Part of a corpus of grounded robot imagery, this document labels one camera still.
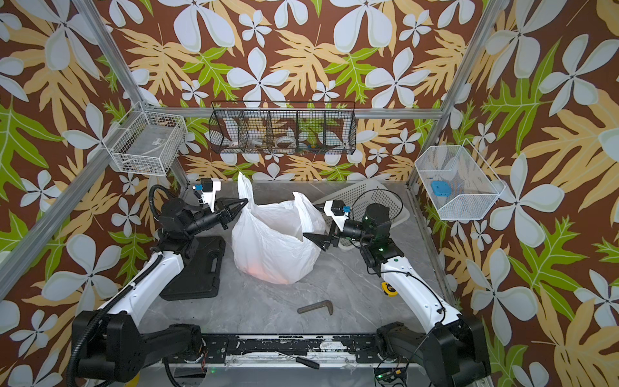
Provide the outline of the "white plastic bag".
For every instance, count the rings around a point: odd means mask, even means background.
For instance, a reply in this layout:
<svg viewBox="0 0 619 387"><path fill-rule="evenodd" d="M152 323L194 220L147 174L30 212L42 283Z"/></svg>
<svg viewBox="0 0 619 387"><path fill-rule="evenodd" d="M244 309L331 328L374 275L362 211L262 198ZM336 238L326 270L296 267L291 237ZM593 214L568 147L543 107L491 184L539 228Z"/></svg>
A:
<svg viewBox="0 0 619 387"><path fill-rule="evenodd" d="M326 230L326 222L304 193L281 203L257 205L250 180L240 174L240 198L248 200L231 233L237 269L276 285L291 285L309 274L320 248L304 234Z"/></svg>

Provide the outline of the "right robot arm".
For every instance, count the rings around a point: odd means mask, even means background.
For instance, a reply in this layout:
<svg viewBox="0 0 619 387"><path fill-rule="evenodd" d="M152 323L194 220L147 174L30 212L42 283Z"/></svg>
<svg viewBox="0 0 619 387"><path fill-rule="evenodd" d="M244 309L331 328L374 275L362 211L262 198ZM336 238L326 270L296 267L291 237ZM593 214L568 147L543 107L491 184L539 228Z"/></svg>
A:
<svg viewBox="0 0 619 387"><path fill-rule="evenodd" d="M491 373L485 331L479 319L461 314L419 277L390 236L390 209L367 206L360 219L341 200L318 204L331 219L326 234L304 237L323 251L340 240L355 241L367 269L380 277L406 303L422 326L416 333L401 322L377 329L377 351L383 359L416 363L433 386L468 386Z"/></svg>

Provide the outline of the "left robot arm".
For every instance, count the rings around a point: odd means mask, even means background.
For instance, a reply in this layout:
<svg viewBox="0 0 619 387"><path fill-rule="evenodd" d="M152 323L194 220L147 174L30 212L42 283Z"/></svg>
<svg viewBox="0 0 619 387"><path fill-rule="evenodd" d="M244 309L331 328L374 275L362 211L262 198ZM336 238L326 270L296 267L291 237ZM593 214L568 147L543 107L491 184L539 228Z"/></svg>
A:
<svg viewBox="0 0 619 387"><path fill-rule="evenodd" d="M246 198L221 198L217 179L193 185L198 204L192 206L162 185L148 192L153 218L160 223L159 241L138 274L96 311L82 311L73 321L66 383L96 380L100 386L130 382L140 370L170 358L195 360L203 355L200 327L177 323L143 334L138 326L161 293L174 300L204 298L219 290L221 269L200 274L196 264L211 267L225 253L220 236L202 236L213 227L227 229L248 204Z"/></svg>

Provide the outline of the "white plastic perforated basket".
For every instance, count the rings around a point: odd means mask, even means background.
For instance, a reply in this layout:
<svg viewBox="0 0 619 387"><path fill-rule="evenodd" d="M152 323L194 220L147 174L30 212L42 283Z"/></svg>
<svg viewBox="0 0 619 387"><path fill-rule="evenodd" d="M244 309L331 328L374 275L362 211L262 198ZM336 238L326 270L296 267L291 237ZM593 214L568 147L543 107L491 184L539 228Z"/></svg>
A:
<svg viewBox="0 0 619 387"><path fill-rule="evenodd" d="M327 201L343 202L351 210L351 220L358 222L363 221L366 215L374 213L374 209L381 205L388 211L391 228L403 224L410 216L403 198L376 180L365 180L347 185L341 190L314 201L314 205L322 206Z"/></svg>

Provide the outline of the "brown L-shaped metal piece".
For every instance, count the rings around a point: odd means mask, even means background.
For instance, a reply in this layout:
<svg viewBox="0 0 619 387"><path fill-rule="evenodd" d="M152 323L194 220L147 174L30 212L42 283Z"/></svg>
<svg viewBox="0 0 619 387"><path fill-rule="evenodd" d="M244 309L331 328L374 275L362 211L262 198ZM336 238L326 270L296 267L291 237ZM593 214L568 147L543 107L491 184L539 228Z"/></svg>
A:
<svg viewBox="0 0 619 387"><path fill-rule="evenodd" d="M319 309L326 308L329 315L334 314L334 305L330 300L324 300L317 303L310 304L308 306L302 306L298 308L298 314L306 314L311 311L317 311Z"/></svg>

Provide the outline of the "black tool case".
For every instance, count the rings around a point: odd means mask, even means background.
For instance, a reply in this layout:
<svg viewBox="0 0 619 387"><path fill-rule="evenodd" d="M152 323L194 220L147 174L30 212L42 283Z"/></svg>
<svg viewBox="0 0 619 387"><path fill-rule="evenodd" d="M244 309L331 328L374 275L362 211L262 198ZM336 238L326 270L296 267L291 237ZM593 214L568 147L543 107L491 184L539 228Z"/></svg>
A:
<svg viewBox="0 0 619 387"><path fill-rule="evenodd" d="M184 269L160 293L166 301L215 298L219 294L226 243L221 236L202 236L180 250Z"/></svg>

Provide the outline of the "yellow tape measure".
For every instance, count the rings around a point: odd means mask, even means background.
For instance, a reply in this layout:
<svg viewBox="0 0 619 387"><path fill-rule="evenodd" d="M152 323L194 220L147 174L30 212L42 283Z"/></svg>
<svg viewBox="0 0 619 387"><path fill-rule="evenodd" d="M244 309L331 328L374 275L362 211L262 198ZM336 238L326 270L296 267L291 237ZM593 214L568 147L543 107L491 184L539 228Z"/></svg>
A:
<svg viewBox="0 0 619 387"><path fill-rule="evenodd" d="M393 288L388 282L382 282L381 288L385 295L388 297L396 297L398 296L398 292Z"/></svg>

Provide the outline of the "blue object in basket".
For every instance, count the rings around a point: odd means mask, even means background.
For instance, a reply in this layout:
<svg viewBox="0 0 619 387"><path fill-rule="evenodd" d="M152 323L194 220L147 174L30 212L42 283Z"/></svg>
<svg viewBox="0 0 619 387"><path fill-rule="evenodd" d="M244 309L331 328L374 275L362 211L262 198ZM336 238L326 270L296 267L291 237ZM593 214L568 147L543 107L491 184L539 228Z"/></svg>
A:
<svg viewBox="0 0 619 387"><path fill-rule="evenodd" d="M452 194L451 186L445 181L433 181L430 188L436 197L447 198Z"/></svg>

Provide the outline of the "black screwdriver on rail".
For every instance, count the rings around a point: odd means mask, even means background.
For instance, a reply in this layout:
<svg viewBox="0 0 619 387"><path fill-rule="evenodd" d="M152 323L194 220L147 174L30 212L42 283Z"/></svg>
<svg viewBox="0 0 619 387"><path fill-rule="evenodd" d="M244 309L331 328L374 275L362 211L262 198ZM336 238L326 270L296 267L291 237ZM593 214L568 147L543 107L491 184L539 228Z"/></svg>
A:
<svg viewBox="0 0 619 387"><path fill-rule="evenodd" d="M316 361L312 361L308 358L296 355L290 355L283 352L277 352L278 355L284 356L287 359L293 360L298 364L302 364L310 369L320 369L320 364Z"/></svg>

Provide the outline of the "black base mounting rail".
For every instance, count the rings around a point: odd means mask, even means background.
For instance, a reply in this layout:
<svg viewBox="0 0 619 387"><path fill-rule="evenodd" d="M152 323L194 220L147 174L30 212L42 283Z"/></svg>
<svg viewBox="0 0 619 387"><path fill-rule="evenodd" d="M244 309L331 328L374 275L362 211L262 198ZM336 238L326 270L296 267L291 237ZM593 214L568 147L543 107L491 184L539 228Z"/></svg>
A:
<svg viewBox="0 0 619 387"><path fill-rule="evenodd" d="M303 357L325 368L386 364L396 351L385 335L371 333L269 335L204 334L198 356L176 355L169 361L186 367L297 366Z"/></svg>

